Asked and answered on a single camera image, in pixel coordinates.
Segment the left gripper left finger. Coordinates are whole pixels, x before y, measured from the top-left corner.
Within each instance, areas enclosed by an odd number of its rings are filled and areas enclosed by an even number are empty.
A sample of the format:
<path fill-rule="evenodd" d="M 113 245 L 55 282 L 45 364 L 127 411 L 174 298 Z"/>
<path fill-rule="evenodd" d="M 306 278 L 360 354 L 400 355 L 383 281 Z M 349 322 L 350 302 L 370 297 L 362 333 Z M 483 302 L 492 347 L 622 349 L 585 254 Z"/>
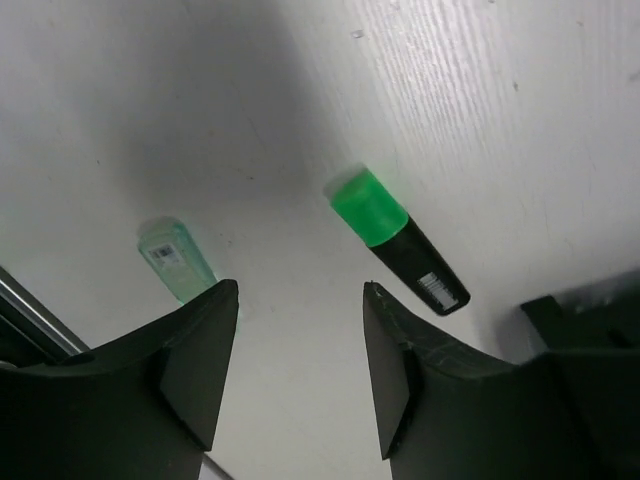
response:
<path fill-rule="evenodd" d="M 212 448 L 238 317 L 225 279 L 56 364 L 1 371 L 5 479 L 195 479 Z"/>

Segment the green cap black highlighter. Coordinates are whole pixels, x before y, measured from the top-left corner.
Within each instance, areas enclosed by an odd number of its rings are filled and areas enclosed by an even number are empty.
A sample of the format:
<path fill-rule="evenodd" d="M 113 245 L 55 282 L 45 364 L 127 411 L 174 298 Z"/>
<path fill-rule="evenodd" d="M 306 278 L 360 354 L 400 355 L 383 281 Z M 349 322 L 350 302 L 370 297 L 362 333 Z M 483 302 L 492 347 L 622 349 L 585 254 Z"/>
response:
<path fill-rule="evenodd" d="M 465 306 L 471 294 L 407 210 L 376 175 L 355 165 L 323 193 L 364 245 L 436 315 Z"/>

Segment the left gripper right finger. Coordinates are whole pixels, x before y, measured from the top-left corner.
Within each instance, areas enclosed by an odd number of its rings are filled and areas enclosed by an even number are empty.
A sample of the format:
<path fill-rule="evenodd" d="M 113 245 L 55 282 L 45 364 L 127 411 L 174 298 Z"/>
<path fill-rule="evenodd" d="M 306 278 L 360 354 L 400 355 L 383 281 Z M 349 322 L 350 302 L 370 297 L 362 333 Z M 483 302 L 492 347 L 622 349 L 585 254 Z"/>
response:
<path fill-rule="evenodd" d="M 512 364 L 363 290 L 381 455 L 396 479 L 635 479 L 639 299 L 522 307 L 546 351 Z"/>

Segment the mint green translucent case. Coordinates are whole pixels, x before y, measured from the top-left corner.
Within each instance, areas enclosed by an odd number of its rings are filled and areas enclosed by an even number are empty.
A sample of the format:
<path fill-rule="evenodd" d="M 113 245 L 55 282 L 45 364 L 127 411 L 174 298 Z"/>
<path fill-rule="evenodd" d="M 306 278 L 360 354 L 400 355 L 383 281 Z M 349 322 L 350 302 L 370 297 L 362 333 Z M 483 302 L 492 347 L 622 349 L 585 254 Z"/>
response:
<path fill-rule="evenodd" d="M 143 222 L 138 229 L 137 248 L 182 305 L 218 282 L 187 227 L 174 217 Z"/>

